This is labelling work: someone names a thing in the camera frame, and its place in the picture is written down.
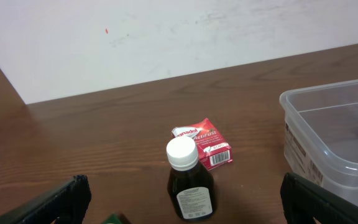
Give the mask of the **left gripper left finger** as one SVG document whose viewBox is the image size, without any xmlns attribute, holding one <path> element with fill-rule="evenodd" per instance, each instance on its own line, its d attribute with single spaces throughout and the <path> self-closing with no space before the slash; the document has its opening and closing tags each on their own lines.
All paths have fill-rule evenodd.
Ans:
<svg viewBox="0 0 358 224">
<path fill-rule="evenodd" d="M 0 216 L 0 224 L 82 223 L 91 201 L 86 175 L 71 180 Z"/>
</svg>

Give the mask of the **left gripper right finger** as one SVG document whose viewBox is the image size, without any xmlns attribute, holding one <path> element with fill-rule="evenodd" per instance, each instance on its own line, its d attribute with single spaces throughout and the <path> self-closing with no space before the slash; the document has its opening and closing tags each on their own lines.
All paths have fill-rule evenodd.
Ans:
<svg viewBox="0 0 358 224">
<path fill-rule="evenodd" d="M 288 224 L 358 224 L 358 206 L 288 172 L 280 196 Z"/>
</svg>

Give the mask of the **red Panadol sachet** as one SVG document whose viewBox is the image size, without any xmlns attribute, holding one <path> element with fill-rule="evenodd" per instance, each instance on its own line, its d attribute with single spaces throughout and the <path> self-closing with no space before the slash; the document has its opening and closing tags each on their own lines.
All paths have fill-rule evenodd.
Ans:
<svg viewBox="0 0 358 224">
<path fill-rule="evenodd" d="M 208 118 L 196 124 L 175 127 L 172 136 L 192 138 L 198 149 L 199 160 L 208 170 L 233 160 L 232 147 Z"/>
</svg>

